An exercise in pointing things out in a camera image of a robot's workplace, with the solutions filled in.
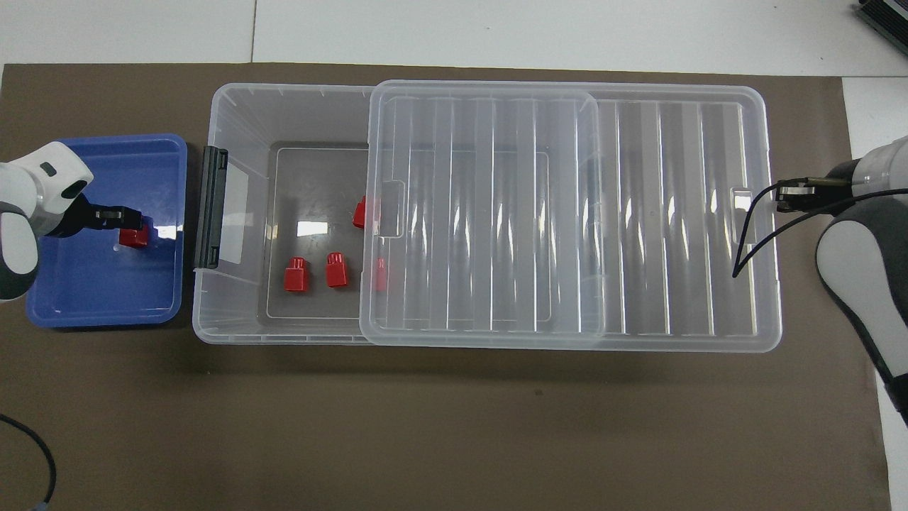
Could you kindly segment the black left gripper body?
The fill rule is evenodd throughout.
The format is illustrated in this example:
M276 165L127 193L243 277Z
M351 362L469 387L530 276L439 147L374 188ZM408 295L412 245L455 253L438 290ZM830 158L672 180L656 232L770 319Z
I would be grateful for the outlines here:
M65 211L64 236L74 236L82 229L96 229L96 220L94 205L84 194L78 194Z

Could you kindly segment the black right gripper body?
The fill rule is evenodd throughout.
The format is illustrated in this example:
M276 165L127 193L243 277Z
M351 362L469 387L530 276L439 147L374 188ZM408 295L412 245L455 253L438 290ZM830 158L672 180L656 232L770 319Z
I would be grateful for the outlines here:
M841 203L838 208L850 208L854 205L853 177L860 160L851 160L837 165L821 178L821 184L815 185L818 207L830 207Z

